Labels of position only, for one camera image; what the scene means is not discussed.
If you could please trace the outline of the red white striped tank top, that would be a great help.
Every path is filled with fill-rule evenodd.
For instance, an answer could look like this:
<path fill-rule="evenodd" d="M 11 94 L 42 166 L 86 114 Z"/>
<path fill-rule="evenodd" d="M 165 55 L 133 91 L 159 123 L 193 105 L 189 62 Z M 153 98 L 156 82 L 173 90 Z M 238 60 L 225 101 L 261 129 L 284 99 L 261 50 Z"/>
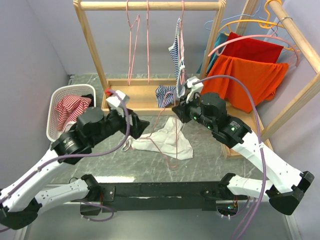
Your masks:
<path fill-rule="evenodd" d="M 63 132 L 70 122 L 75 122 L 77 117 L 84 113 L 84 111 L 92 107 L 94 100 L 91 94 L 79 95 L 66 95 L 55 106 L 58 112 L 57 130 Z"/>

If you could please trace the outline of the pink wire hanger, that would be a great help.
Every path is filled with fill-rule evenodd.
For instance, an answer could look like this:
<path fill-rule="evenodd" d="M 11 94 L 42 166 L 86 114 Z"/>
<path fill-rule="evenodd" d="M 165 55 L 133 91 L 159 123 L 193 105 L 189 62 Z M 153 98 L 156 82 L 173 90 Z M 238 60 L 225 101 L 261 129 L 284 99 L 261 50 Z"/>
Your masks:
<path fill-rule="evenodd" d="M 138 35 L 140 29 L 140 15 L 138 14 L 133 22 L 130 20 L 129 15 L 129 1 L 126 1 L 125 12 L 127 16 L 127 23 L 129 26 L 129 55 L 128 55 L 128 74 L 127 74 L 127 85 L 131 85 L 132 75 L 135 65 L 135 57 L 136 57 L 136 50 L 137 50 L 137 42 L 138 42 Z M 136 28 L 135 32 L 135 39 L 133 41 L 133 29 Z"/>

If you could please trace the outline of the pink hanger of striped top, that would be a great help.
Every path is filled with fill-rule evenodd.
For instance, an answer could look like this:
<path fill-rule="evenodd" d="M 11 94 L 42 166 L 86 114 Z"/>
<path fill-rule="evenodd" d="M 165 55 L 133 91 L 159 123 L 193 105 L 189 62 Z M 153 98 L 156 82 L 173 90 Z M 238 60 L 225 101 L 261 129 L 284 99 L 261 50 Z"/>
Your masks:
<path fill-rule="evenodd" d="M 146 0 L 147 3 L 147 11 L 146 11 L 146 47 L 147 47 L 147 82 L 150 84 L 151 75 L 150 75 L 150 40 L 149 40 L 149 0 Z"/>

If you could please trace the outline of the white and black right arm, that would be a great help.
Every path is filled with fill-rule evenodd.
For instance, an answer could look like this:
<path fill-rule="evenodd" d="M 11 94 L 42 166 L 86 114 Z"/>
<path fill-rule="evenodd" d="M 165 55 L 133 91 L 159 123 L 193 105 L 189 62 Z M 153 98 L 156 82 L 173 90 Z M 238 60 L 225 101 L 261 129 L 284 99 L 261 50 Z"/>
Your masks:
<path fill-rule="evenodd" d="M 211 131 L 214 139 L 239 153 L 263 174 L 266 180 L 227 173 L 218 184 L 224 199 L 248 196 L 269 201 L 278 212 L 290 216 L 314 180 L 309 171 L 300 171 L 280 158 L 240 118 L 227 113 L 226 102 L 216 93 L 197 94 L 192 100 L 180 99 L 172 108 L 182 123 L 196 121 Z"/>

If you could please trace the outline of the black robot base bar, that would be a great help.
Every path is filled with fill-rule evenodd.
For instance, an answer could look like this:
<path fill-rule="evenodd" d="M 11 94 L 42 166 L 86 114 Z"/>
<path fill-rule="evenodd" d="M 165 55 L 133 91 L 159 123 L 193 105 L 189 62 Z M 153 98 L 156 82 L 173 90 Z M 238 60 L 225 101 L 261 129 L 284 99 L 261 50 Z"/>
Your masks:
<path fill-rule="evenodd" d="M 114 211 L 189 210 L 216 211 L 217 201 L 246 200 L 222 189 L 218 181 L 101 183 L 100 190 L 82 200 L 102 202 Z"/>

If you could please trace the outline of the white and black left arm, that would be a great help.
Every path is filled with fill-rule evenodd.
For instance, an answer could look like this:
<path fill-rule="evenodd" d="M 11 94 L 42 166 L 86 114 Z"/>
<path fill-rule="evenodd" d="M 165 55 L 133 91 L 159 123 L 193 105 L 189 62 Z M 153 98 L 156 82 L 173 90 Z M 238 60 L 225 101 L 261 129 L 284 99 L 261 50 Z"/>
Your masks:
<path fill-rule="evenodd" d="M 76 165 L 84 154 L 117 132 L 138 139 L 149 126 L 131 109 L 128 116 L 117 110 L 108 115 L 96 107 L 79 115 L 69 131 L 63 133 L 42 159 L 15 183 L 0 191 L 0 223 L 19 230 L 32 223 L 38 215 L 74 200 L 94 201 L 100 198 L 101 186 L 91 174 L 65 186 L 45 190 L 60 173 Z"/>

